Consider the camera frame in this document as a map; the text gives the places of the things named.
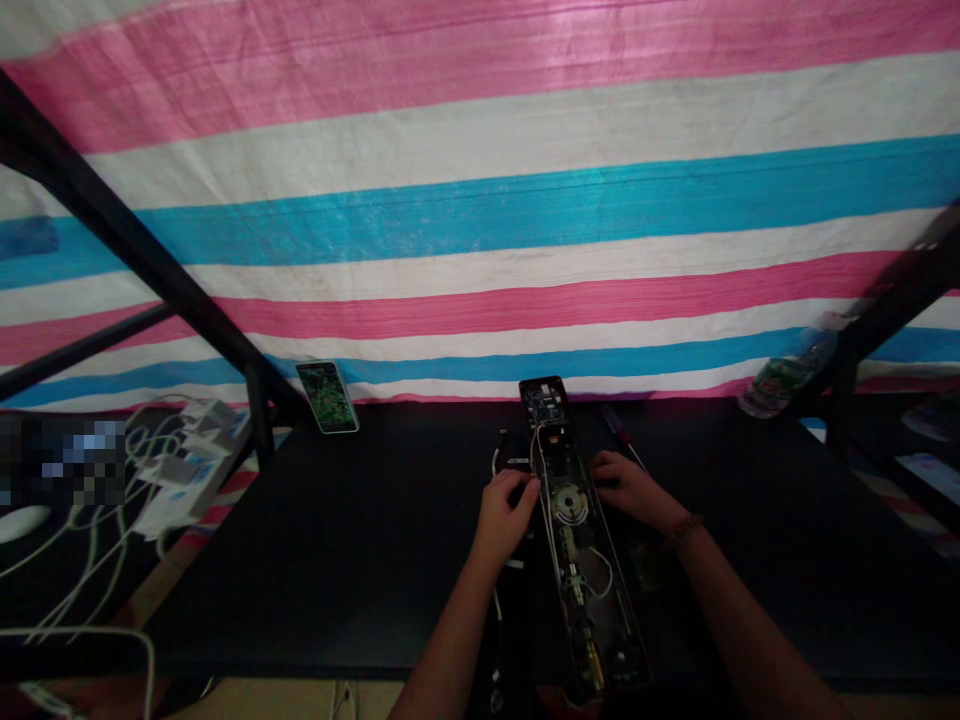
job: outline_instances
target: bracelet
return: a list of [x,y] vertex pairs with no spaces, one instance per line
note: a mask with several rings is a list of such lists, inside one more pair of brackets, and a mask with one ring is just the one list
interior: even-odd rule
[[677,543],[689,535],[692,530],[702,525],[703,515],[687,515],[687,517],[678,522],[673,530],[670,531],[667,539],[663,541],[663,546],[668,550],[676,548]]

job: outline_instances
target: person's left hand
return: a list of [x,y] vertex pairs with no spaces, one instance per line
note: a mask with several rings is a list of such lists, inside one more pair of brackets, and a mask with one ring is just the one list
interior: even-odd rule
[[[520,483],[526,483],[527,486],[517,507],[511,508],[507,498]],[[470,551],[470,555],[483,567],[500,572],[527,530],[539,492],[540,480],[517,470],[497,473],[483,489],[480,520]]]

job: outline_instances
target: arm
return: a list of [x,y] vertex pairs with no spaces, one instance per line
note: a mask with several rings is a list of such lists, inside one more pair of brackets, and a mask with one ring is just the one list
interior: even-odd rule
[[[527,486],[511,509],[507,497],[522,482]],[[388,720],[459,720],[466,713],[490,597],[539,492],[539,480],[515,470],[501,472],[484,489],[473,548]]]
[[[653,479],[618,453],[593,461],[604,502],[670,533],[690,513]],[[807,665],[734,572],[710,533],[697,527],[676,545],[690,585],[748,714],[761,718],[849,718],[849,711]]]

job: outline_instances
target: fingers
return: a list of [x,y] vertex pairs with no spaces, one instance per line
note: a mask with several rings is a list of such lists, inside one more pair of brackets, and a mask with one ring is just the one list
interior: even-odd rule
[[514,512],[520,513],[522,517],[529,520],[539,496],[540,478],[532,478],[523,489],[523,495],[520,497],[520,502],[517,503],[517,508]]
[[623,469],[616,465],[600,465],[590,471],[590,477],[596,480],[619,480]]
[[527,482],[529,479],[530,473],[520,472],[519,470],[501,470],[493,476],[493,480],[490,481],[490,484],[504,485],[507,488],[507,492],[510,492],[517,485],[522,482]]
[[607,505],[617,505],[617,500],[620,499],[616,488],[597,488],[597,495]]
[[620,453],[610,452],[609,450],[601,450],[597,453],[597,456],[590,461],[590,467],[600,467],[601,465],[609,465],[615,463],[619,460],[626,460],[626,458]]

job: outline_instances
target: black metal frame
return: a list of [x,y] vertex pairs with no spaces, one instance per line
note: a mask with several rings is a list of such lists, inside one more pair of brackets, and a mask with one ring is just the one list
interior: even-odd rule
[[[827,447],[834,454],[844,458],[851,445],[857,446],[890,480],[960,535],[960,510],[896,463],[891,453],[903,452],[902,448],[878,450],[871,437],[878,428],[865,425],[863,412],[858,414],[855,407],[861,361],[944,294],[960,287],[960,205],[942,213],[913,250],[877,280],[870,293],[878,296],[876,300],[840,333],[833,359],[794,399],[790,410],[800,417],[822,416],[827,423]],[[824,395],[830,388],[830,395]],[[889,410],[902,412],[899,399],[886,404]],[[871,405],[870,412],[876,413],[877,403]]]
[[43,185],[161,299],[156,307],[0,376],[0,401],[179,315],[247,379],[260,443],[269,437],[268,397],[291,421],[307,417],[299,393],[2,71],[0,163]]

